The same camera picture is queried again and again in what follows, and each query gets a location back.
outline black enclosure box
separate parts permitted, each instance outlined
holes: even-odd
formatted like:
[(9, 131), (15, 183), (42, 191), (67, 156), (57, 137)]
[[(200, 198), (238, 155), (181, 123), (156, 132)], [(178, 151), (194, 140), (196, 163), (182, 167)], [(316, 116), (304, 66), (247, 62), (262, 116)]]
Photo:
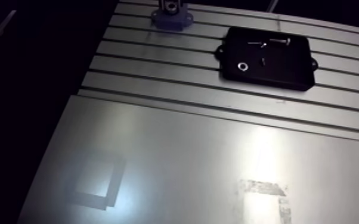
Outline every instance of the black enclosure box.
[(306, 91), (317, 62), (304, 36), (231, 27), (216, 51), (223, 78)]

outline aluminum t-slot table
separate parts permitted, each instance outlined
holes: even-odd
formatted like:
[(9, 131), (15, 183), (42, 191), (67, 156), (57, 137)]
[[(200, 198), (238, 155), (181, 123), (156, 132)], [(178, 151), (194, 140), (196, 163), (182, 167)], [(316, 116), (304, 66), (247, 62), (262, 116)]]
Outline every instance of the aluminum t-slot table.
[[(18, 222), (359, 223), (359, 28), (190, 4), (174, 33), (156, 8), (117, 5)], [(307, 36), (317, 84), (222, 80), (229, 26)]]

